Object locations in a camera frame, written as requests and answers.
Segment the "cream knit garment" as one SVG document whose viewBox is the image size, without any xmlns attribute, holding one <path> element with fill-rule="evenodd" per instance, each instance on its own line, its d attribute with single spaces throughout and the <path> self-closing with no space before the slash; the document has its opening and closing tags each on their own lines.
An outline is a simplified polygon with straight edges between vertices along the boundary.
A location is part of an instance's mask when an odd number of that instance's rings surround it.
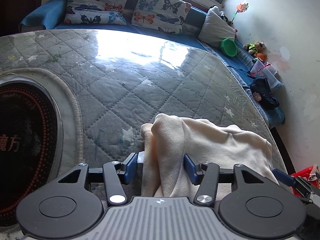
<svg viewBox="0 0 320 240">
<path fill-rule="evenodd" d="M 272 174 L 272 146 L 258 134 L 236 125 L 220 127 L 207 119 L 158 114 L 140 129 L 144 139 L 142 191 L 144 197 L 195 197 L 194 186 L 183 167 L 190 154 L 199 163 L 208 161 L 231 169 L 244 164 L 277 182 Z"/>
</svg>

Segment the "red plastic stool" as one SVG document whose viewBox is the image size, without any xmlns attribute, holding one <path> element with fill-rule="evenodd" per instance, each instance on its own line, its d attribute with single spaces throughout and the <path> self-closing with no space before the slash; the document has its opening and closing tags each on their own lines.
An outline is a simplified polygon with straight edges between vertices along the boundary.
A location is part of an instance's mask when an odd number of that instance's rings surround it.
<svg viewBox="0 0 320 240">
<path fill-rule="evenodd" d="M 302 178 L 319 189 L 319 165 L 313 164 L 299 172 L 291 174 L 294 178 Z"/>
</svg>

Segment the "dark clothing pile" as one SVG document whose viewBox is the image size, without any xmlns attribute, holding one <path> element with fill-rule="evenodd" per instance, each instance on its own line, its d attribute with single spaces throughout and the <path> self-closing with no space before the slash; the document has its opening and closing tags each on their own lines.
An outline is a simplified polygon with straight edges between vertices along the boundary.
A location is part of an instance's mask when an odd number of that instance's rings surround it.
<svg viewBox="0 0 320 240">
<path fill-rule="evenodd" d="M 255 78 L 249 86 L 253 98 L 264 110 L 273 110 L 279 107 L 279 101 L 273 95 L 266 78 Z"/>
</svg>

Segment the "round black induction cooktop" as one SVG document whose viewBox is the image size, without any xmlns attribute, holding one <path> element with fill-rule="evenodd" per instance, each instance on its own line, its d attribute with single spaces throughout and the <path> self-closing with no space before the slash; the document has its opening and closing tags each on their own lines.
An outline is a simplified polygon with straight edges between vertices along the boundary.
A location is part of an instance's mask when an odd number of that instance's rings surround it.
<svg viewBox="0 0 320 240">
<path fill-rule="evenodd" d="M 16 208 L 45 185 L 56 155 L 57 111 L 39 85 L 1 85 L 1 227 L 15 225 Z"/>
</svg>

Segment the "clear plastic storage box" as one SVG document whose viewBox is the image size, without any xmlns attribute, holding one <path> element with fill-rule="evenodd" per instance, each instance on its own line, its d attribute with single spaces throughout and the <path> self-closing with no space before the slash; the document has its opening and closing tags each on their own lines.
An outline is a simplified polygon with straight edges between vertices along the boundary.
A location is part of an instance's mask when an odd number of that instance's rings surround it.
<svg viewBox="0 0 320 240">
<path fill-rule="evenodd" d="M 250 70 L 250 75 L 258 78 L 266 78 L 271 89 L 278 89 L 284 86 L 277 78 L 278 71 L 275 70 L 271 64 L 264 64 L 259 59 L 255 60 Z"/>
</svg>

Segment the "orange plush toy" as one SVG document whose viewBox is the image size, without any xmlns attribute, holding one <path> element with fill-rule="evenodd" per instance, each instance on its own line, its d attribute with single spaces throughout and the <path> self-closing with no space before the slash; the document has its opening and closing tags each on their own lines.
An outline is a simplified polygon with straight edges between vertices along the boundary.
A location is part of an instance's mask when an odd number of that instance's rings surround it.
<svg viewBox="0 0 320 240">
<path fill-rule="evenodd" d="M 254 58 L 260 60 L 261 62 L 266 62 L 266 60 L 267 60 L 267 55 L 264 54 L 264 53 L 256 53 L 256 54 L 254 55 Z"/>
</svg>

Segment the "green plastic bowl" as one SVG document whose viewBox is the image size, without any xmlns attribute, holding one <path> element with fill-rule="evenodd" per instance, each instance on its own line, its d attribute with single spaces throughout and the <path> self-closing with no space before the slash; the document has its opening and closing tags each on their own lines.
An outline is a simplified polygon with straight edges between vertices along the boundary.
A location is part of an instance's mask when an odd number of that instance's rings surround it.
<svg viewBox="0 0 320 240">
<path fill-rule="evenodd" d="M 233 39 L 225 38 L 220 43 L 220 49 L 227 57 L 235 57 L 238 49 Z"/>
</svg>

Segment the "plush toy with green vest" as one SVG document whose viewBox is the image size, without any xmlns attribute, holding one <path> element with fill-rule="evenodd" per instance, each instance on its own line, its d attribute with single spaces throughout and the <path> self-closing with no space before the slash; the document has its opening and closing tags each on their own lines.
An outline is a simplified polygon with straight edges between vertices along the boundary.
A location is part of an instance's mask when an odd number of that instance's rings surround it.
<svg viewBox="0 0 320 240">
<path fill-rule="evenodd" d="M 262 53 L 265 49 L 265 44 L 263 42 L 247 43 L 243 45 L 244 50 L 246 50 L 249 55 L 256 55 L 257 53 Z"/>
</svg>

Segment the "plain grey pillow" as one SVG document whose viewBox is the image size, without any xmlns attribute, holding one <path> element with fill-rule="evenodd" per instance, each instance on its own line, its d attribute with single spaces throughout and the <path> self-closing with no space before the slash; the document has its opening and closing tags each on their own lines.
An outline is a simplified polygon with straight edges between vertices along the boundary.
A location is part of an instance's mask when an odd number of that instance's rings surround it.
<svg viewBox="0 0 320 240">
<path fill-rule="evenodd" d="M 221 42 L 227 38 L 234 41 L 235 30 L 221 18 L 219 8 L 213 6 L 208 10 L 198 39 L 212 47 L 220 48 Z"/>
</svg>

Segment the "right butterfly cushion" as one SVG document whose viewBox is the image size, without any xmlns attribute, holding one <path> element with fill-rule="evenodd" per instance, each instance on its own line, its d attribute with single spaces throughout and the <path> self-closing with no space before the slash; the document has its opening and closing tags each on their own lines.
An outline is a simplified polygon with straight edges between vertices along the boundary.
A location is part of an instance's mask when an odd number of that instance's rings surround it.
<svg viewBox="0 0 320 240">
<path fill-rule="evenodd" d="M 131 24 L 181 35 L 191 4 L 182 0 L 138 0 Z"/>
</svg>

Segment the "butterfly cushion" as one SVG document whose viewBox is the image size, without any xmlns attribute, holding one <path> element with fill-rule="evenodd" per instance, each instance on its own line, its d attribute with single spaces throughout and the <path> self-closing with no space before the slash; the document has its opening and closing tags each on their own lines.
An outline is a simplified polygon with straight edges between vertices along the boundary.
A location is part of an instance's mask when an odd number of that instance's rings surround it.
<svg viewBox="0 0 320 240">
<path fill-rule="evenodd" d="M 131 24 L 181 35 L 191 4 L 182 0 L 138 0 Z"/>
<path fill-rule="evenodd" d="M 67 0 L 64 24 L 126 25 L 127 0 Z"/>
</svg>

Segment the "blue sofa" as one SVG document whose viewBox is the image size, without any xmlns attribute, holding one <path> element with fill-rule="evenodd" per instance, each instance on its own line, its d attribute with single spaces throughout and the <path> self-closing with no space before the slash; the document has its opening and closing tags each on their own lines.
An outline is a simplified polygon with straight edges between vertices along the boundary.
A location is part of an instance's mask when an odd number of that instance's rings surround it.
<svg viewBox="0 0 320 240">
<path fill-rule="evenodd" d="M 135 13 L 139 9 L 142 0 L 87 0 L 101 1 L 103 7 L 112 5 L 112 9 L 108 9 L 107 18 L 103 20 L 101 17 L 95 20 L 93 17 L 82 17 L 76 20 L 80 12 L 92 9 L 90 3 L 81 3 L 76 0 L 49 0 L 29 15 L 27 15 L 20 23 L 21 32 L 32 30 L 49 30 L 49 29 L 103 29 L 123 31 L 126 33 L 135 33 L 139 35 L 148 35 L 162 38 L 167 41 L 177 42 L 185 46 L 202 49 L 216 56 L 221 57 L 226 66 L 231 68 L 236 74 L 236 79 L 243 84 L 246 92 L 249 92 L 249 86 L 253 83 L 253 77 L 248 73 L 252 66 L 251 57 L 240 48 L 239 42 L 236 42 L 237 54 L 234 57 L 226 56 L 222 49 L 214 48 L 211 45 L 200 41 L 197 37 L 200 29 L 204 25 L 207 13 L 194 8 L 191 4 L 184 1 L 182 7 L 186 8 L 186 12 L 179 14 L 180 21 L 177 31 L 170 31 L 164 26 L 154 26 L 148 28 L 146 24 L 138 24 L 134 21 Z M 178 0 L 157 0 L 158 3 L 165 1 Z"/>
</svg>

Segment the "left butterfly cushion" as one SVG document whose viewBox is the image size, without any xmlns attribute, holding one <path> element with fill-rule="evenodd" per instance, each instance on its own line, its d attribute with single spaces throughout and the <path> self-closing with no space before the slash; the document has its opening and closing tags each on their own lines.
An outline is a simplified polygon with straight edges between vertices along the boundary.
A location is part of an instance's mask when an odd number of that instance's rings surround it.
<svg viewBox="0 0 320 240">
<path fill-rule="evenodd" d="M 127 0 L 67 0 L 64 24 L 126 25 Z"/>
</svg>

